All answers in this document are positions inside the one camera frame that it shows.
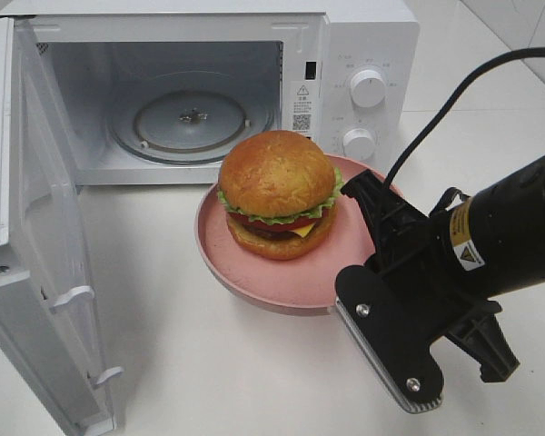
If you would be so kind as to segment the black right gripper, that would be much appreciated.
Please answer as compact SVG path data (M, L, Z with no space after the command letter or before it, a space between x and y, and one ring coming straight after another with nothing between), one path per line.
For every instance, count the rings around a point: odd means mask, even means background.
M335 279L336 308L381 384L406 412L442 404L444 379L431 344L475 312L497 315L502 209L469 199L425 216L372 170L341 193L354 199L376 254L376 273L350 265Z

